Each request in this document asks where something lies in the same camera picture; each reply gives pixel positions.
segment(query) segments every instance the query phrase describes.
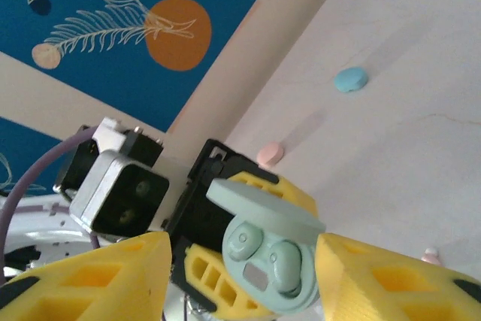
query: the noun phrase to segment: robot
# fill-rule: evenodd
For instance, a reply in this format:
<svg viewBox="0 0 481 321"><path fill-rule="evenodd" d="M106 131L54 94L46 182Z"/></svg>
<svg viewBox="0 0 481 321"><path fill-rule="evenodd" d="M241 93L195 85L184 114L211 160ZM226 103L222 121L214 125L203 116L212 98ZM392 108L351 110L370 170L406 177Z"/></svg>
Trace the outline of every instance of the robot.
<svg viewBox="0 0 481 321"><path fill-rule="evenodd" d="M481 319L478 280L325 233L309 195L223 143L208 140L192 167L162 151L105 119L69 153L57 210L103 247L18 274L0 288L0 319L157 321L168 282L225 320L319 298L330 321Z"/></svg>

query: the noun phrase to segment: painted wall mural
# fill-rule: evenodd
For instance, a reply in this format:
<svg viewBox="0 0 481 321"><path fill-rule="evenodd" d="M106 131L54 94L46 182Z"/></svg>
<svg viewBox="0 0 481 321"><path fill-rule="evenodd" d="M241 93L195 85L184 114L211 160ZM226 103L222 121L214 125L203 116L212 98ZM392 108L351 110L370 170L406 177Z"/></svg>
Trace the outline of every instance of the painted wall mural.
<svg viewBox="0 0 481 321"><path fill-rule="evenodd" d="M255 1L1 0L0 51L167 131ZM0 117L0 188L55 143Z"/></svg>
<svg viewBox="0 0 481 321"><path fill-rule="evenodd" d="M22 174L59 141L0 117L0 190L10 192ZM62 160L54 162L30 185L26 195L52 193Z"/></svg>

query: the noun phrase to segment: purple cable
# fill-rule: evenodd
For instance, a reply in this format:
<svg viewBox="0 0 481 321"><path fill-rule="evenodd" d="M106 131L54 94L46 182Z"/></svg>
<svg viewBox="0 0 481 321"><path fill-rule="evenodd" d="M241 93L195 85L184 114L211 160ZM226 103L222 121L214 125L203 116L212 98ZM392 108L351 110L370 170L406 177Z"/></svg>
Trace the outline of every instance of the purple cable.
<svg viewBox="0 0 481 321"><path fill-rule="evenodd" d="M2 250L2 257L0 257L0 286L5 283L3 267L5 266L5 243L7 242L8 227L10 227L20 199L22 199L29 186L35 182L45 168L79 144L91 139L96 129L97 127L85 129L57 144L31 165L10 191L0 213L0 250Z"/></svg>
<svg viewBox="0 0 481 321"><path fill-rule="evenodd" d="M98 237L93 233L90 234L90 243L94 250L100 248L100 242L98 241Z"/></svg>

